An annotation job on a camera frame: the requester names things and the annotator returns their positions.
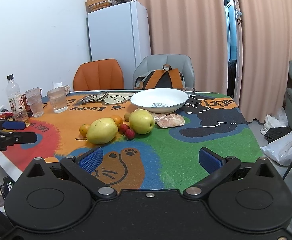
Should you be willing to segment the red small fruit front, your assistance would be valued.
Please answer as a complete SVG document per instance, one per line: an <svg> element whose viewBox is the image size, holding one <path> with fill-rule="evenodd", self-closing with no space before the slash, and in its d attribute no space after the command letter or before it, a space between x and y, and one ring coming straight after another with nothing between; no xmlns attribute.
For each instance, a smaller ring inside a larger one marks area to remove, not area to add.
<svg viewBox="0 0 292 240"><path fill-rule="evenodd" d="M132 129L127 129L125 132L125 137L129 140L134 139L135 137L135 132Z"/></svg>

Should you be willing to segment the orange black backpack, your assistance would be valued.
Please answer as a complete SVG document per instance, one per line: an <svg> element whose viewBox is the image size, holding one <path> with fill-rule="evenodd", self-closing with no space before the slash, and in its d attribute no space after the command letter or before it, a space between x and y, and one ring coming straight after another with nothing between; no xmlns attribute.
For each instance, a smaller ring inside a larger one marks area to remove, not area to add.
<svg viewBox="0 0 292 240"><path fill-rule="evenodd" d="M134 89L153 88L185 88L184 77L177 68L164 64L162 69L151 70L145 76L138 77L135 81Z"/></svg>

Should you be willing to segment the peeled pomelo segment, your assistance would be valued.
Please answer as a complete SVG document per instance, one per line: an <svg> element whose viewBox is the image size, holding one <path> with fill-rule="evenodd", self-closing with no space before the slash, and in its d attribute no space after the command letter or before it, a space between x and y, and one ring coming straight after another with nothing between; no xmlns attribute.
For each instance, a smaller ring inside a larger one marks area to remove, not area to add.
<svg viewBox="0 0 292 240"><path fill-rule="evenodd" d="M185 124L185 120L178 114L169 114L160 117L157 121L158 126L161 128L179 127Z"/></svg>
<svg viewBox="0 0 292 240"><path fill-rule="evenodd" d="M146 111L146 112L148 112L149 114L152 115L155 123L158 123L158 120L160 120L162 117L166 116L166 114L164 114L164 113L153 113L150 111Z"/></svg>

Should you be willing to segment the yellow pear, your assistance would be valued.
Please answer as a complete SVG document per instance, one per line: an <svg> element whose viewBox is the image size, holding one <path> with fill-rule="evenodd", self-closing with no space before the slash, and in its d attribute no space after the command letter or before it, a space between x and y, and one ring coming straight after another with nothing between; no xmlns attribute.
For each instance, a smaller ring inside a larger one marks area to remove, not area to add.
<svg viewBox="0 0 292 240"><path fill-rule="evenodd" d="M113 119L101 118L91 124L86 133L86 137L90 143L102 145L110 142L117 133L118 127Z"/></svg>
<svg viewBox="0 0 292 240"><path fill-rule="evenodd" d="M137 134L148 134L155 126L153 116L146 110L139 109L130 114L130 128Z"/></svg>

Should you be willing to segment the red small fruit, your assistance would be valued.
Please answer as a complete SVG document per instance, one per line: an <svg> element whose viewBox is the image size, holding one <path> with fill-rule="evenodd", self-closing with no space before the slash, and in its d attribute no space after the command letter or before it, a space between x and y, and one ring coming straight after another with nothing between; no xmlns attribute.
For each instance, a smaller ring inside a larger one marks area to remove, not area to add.
<svg viewBox="0 0 292 240"><path fill-rule="evenodd" d="M130 127L124 123L119 126L119 132L122 134L125 134L128 129L130 129Z"/></svg>
<svg viewBox="0 0 292 240"><path fill-rule="evenodd" d="M132 129L127 129L125 132L125 137L129 140L134 139L135 137L135 132Z"/></svg>

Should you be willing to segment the white plastic bag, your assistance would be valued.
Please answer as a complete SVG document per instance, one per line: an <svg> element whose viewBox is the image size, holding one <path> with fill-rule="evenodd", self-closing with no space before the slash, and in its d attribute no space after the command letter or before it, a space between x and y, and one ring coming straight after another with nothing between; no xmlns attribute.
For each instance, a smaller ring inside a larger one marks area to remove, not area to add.
<svg viewBox="0 0 292 240"><path fill-rule="evenodd" d="M289 166L292 161L292 131L287 135L261 147L263 153L282 166Z"/></svg>

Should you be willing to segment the brown longan fruit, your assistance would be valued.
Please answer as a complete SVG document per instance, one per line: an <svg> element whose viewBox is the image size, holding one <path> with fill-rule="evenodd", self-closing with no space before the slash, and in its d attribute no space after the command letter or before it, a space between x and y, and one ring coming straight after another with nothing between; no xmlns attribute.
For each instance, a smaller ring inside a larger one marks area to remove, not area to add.
<svg viewBox="0 0 292 240"><path fill-rule="evenodd" d="M125 113L125 115L124 115L124 120L125 120L126 122L129 122L129 119L130 119L130 113Z"/></svg>

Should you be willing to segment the orange chair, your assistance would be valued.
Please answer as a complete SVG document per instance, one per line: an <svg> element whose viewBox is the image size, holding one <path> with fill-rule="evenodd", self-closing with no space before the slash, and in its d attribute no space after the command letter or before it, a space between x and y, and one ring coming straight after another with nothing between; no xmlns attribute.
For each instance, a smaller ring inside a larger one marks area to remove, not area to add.
<svg viewBox="0 0 292 240"><path fill-rule="evenodd" d="M74 79L74 91L124 89L122 69L115 59L83 63Z"/></svg>

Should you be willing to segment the peeled pomelo segment back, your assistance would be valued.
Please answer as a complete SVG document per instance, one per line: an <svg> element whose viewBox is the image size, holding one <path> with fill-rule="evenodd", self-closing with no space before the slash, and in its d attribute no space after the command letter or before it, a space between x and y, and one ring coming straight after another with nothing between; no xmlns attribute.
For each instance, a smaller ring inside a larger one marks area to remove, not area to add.
<svg viewBox="0 0 292 240"><path fill-rule="evenodd" d="M146 112L148 112L149 114L152 115L155 123L158 123L158 120L160 120L162 117L166 116L166 114L164 114L164 113L153 113L150 111L146 111Z"/></svg>

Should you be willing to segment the red small fruit back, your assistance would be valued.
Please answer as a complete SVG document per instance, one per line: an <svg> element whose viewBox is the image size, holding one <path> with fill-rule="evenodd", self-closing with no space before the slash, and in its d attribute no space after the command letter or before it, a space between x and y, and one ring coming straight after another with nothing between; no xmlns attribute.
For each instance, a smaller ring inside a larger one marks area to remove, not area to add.
<svg viewBox="0 0 292 240"><path fill-rule="evenodd" d="M128 129L130 129L130 127L124 123L119 126L119 132L122 134L125 134Z"/></svg>

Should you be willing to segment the peeled pomelo segment front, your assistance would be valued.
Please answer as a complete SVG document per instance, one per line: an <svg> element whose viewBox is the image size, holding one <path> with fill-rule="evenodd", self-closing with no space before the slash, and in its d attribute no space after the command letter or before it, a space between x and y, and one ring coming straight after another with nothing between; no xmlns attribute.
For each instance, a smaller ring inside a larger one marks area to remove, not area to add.
<svg viewBox="0 0 292 240"><path fill-rule="evenodd" d="M179 127L185 124L185 120L178 114L169 114L160 117L157 121L158 126L161 128Z"/></svg>

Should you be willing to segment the small orange mandarin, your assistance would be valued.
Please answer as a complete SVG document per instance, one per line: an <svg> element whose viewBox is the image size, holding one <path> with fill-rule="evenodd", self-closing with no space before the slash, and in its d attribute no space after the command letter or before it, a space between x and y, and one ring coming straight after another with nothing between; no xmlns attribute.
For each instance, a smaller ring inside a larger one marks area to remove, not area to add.
<svg viewBox="0 0 292 240"><path fill-rule="evenodd" d="M115 122L115 124L118 127L120 127L121 124L123 123L123 119L120 116L118 116L118 115L112 115L112 116L110 116L110 118Z"/></svg>
<svg viewBox="0 0 292 240"><path fill-rule="evenodd" d="M82 124L80 127L79 127L79 133L82 137L86 137L87 135L87 132L90 128L90 124Z"/></svg>

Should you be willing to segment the white ceramic plate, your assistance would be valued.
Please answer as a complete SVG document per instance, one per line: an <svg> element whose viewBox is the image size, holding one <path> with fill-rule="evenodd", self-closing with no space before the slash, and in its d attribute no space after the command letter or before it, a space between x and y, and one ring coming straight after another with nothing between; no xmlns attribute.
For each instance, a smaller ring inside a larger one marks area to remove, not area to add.
<svg viewBox="0 0 292 240"><path fill-rule="evenodd" d="M173 88L154 88L140 91L130 98L137 108L152 113L173 113L180 109L189 99L182 90Z"/></svg>

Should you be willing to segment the wicker egg basket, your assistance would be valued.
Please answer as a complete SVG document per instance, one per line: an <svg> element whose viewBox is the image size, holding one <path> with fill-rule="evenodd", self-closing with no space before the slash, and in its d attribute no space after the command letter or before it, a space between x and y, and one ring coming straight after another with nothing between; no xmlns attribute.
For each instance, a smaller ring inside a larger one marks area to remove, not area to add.
<svg viewBox="0 0 292 240"><path fill-rule="evenodd" d="M111 6L109 0L86 0L85 2L87 13L94 12Z"/></svg>

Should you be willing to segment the clear plastic cup right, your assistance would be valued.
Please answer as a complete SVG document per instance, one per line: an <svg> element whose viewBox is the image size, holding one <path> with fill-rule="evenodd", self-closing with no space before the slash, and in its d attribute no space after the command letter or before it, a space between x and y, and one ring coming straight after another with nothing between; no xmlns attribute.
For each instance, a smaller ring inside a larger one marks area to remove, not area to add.
<svg viewBox="0 0 292 240"><path fill-rule="evenodd" d="M64 87L49 90L47 96L54 113L62 113L68 109Z"/></svg>

